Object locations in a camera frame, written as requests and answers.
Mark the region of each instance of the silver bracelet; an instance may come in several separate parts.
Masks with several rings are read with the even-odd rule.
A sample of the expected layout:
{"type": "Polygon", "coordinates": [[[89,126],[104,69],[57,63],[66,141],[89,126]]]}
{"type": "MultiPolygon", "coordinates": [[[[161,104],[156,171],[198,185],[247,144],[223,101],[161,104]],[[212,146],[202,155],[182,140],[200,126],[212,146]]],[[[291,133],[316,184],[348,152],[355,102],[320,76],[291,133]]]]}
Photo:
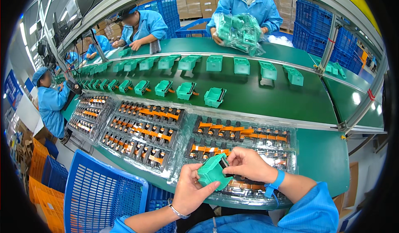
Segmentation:
{"type": "Polygon", "coordinates": [[[173,200],[172,198],[169,198],[169,199],[167,200],[168,206],[173,210],[173,212],[174,212],[178,217],[180,217],[181,219],[187,219],[191,214],[188,214],[187,216],[181,214],[179,211],[177,211],[175,208],[173,208],[173,206],[172,206],[172,200],[173,200]]]}

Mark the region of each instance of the green plastic housing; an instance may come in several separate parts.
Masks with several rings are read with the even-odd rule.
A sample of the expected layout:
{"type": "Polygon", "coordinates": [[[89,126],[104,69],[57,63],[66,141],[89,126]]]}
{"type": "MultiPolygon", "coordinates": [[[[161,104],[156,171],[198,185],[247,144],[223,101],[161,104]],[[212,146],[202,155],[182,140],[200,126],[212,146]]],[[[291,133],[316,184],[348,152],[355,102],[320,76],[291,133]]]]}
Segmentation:
{"type": "Polygon", "coordinates": [[[93,83],[93,89],[98,89],[99,87],[100,87],[100,84],[101,84],[101,80],[96,80],[94,83],[93,83]]]}
{"type": "Polygon", "coordinates": [[[141,57],[141,58],[136,58],[136,59],[125,61],[125,65],[124,65],[124,69],[123,70],[125,72],[133,71],[134,69],[136,69],[137,63],[142,62],[144,59],[145,59],[144,57],[141,57]]]}
{"type": "Polygon", "coordinates": [[[150,86],[149,81],[141,80],[135,87],[134,92],[138,95],[143,95],[146,92],[146,88],[150,86]]]}
{"type": "Polygon", "coordinates": [[[169,89],[172,88],[172,83],[173,81],[161,81],[155,86],[155,94],[165,97],[169,89]]]}
{"type": "Polygon", "coordinates": [[[178,70],[190,71],[196,66],[196,62],[201,61],[202,55],[189,55],[179,61],[178,70]]]}
{"type": "Polygon", "coordinates": [[[333,63],[332,66],[334,68],[338,69],[338,72],[340,73],[342,78],[345,80],[346,79],[346,74],[345,74],[344,70],[342,69],[342,66],[338,62],[333,63]]]}
{"type": "Polygon", "coordinates": [[[205,187],[214,181],[219,181],[220,185],[216,188],[216,191],[220,191],[229,184],[230,180],[232,180],[233,177],[225,177],[222,173],[223,168],[219,164],[219,162],[222,161],[222,158],[227,162],[226,154],[222,153],[208,158],[198,169],[197,172],[200,177],[198,182],[202,186],[205,187]]]}
{"type": "Polygon", "coordinates": [[[223,97],[226,92],[226,89],[212,87],[209,91],[206,91],[203,97],[205,105],[217,108],[223,102],[223,97]]]}
{"type": "Polygon", "coordinates": [[[222,55],[210,55],[206,60],[207,71],[222,71],[222,55]]]}
{"type": "Polygon", "coordinates": [[[154,65],[154,61],[158,61],[159,58],[161,58],[161,56],[152,56],[140,62],[140,71],[152,68],[152,66],[154,65]]]}
{"type": "Polygon", "coordinates": [[[121,92],[123,92],[123,93],[126,93],[127,90],[129,89],[129,87],[131,87],[132,85],[133,85],[133,84],[132,84],[132,81],[130,81],[130,80],[124,80],[124,81],[122,82],[122,84],[119,85],[119,91],[121,91],[121,92]]]}
{"type": "Polygon", "coordinates": [[[249,74],[250,65],[245,57],[234,57],[234,73],[235,74],[249,74]]]}
{"type": "Polygon", "coordinates": [[[118,80],[113,80],[111,83],[108,84],[108,90],[113,91],[115,89],[115,86],[119,85],[118,80]]]}
{"type": "Polygon", "coordinates": [[[189,100],[193,94],[194,87],[197,85],[195,82],[184,82],[177,89],[177,98],[182,100],[189,100]]]}
{"type": "Polygon", "coordinates": [[[107,79],[103,80],[102,83],[100,84],[100,89],[105,90],[105,88],[107,87],[108,84],[109,84],[109,80],[107,80],[107,79]]]}
{"type": "Polygon", "coordinates": [[[88,86],[89,88],[94,88],[94,87],[93,87],[94,82],[96,82],[96,80],[95,80],[95,79],[92,79],[92,80],[89,82],[89,84],[87,84],[87,86],[88,86]]]}
{"type": "Polygon", "coordinates": [[[158,69],[170,69],[173,65],[176,59],[181,59],[182,55],[169,55],[165,58],[162,58],[158,62],[158,69]]]}
{"type": "Polygon", "coordinates": [[[276,67],[268,61],[259,61],[261,66],[261,75],[263,78],[277,80],[277,70],[276,67]]]}
{"type": "Polygon", "coordinates": [[[117,63],[113,68],[112,68],[112,72],[117,73],[119,71],[122,71],[125,65],[125,61],[119,62],[117,63]]]}
{"type": "Polygon", "coordinates": [[[288,73],[288,80],[293,85],[303,86],[303,76],[302,74],[293,67],[283,65],[285,71],[288,73]]]}

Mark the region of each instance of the blue work uniform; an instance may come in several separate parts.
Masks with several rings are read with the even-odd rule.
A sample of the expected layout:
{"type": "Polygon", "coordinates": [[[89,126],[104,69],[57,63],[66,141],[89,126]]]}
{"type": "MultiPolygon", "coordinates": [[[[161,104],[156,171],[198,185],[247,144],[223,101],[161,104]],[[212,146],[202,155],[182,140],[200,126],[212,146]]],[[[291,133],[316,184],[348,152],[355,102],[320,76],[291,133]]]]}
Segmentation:
{"type": "Polygon", "coordinates": [[[64,117],[60,110],[68,100],[70,89],[64,81],[64,88],[58,91],[54,88],[40,86],[37,88],[39,113],[43,124],[57,138],[64,137],[64,117]]]}
{"type": "Polygon", "coordinates": [[[133,33],[133,27],[126,25],[123,27],[121,39],[126,42],[126,45],[129,45],[133,41],[142,39],[150,34],[158,40],[166,39],[167,25],[165,24],[160,13],[152,10],[141,10],[139,13],[140,21],[137,32],[133,36],[133,40],[130,40],[130,37],[133,33]]]}
{"type": "Polygon", "coordinates": [[[278,31],[282,24],[282,18],[278,14],[277,7],[273,0],[254,0],[249,6],[246,0],[220,0],[217,8],[212,15],[212,19],[206,26],[206,31],[211,34],[211,27],[216,27],[214,15],[224,13],[226,15],[239,15],[249,13],[259,23],[259,26],[267,27],[267,35],[273,31],[278,31]]]}
{"type": "MultiPolygon", "coordinates": [[[[133,233],[124,220],[117,218],[110,233],[133,233]]],[[[261,214],[236,214],[215,217],[217,232],[267,232],[267,233],[335,233],[338,227],[338,210],[327,189],[327,183],[319,182],[274,226],[270,216],[261,214]]],[[[213,232],[213,219],[197,223],[188,233],[213,232]]]]}
{"type": "Polygon", "coordinates": [[[65,64],[73,65],[75,60],[79,59],[79,55],[76,52],[69,52],[69,59],[65,59],[65,64]]]}
{"type": "MultiPolygon", "coordinates": [[[[103,35],[96,35],[96,40],[99,43],[99,46],[101,47],[101,50],[103,52],[113,49],[107,37],[103,35]]],[[[90,44],[86,55],[87,54],[91,55],[94,52],[97,52],[97,48],[94,46],[94,44],[90,44]]]]}

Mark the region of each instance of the blue anti-static wrist strap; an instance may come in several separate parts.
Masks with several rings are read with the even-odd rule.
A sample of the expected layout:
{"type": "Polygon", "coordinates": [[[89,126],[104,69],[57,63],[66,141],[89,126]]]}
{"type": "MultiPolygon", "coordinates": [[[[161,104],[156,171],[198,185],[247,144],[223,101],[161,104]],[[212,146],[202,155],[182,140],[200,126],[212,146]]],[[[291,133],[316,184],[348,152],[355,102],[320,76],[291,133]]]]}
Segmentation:
{"type": "Polygon", "coordinates": [[[285,177],[285,172],[283,172],[282,170],[278,170],[276,181],[274,181],[273,183],[265,184],[266,187],[265,197],[267,198],[272,197],[273,191],[278,189],[278,187],[281,185],[282,181],[284,180],[284,177],[285,177]]]}

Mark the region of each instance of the red tape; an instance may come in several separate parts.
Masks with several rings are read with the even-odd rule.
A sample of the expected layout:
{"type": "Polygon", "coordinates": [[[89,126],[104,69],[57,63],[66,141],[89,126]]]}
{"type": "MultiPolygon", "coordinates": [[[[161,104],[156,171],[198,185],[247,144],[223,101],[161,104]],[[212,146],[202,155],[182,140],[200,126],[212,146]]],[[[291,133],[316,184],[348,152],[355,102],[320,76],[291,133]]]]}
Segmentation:
{"type": "Polygon", "coordinates": [[[371,101],[375,101],[376,100],[376,97],[373,95],[373,93],[370,90],[370,88],[369,88],[369,90],[367,90],[367,94],[369,95],[369,98],[370,98],[371,101]]]}

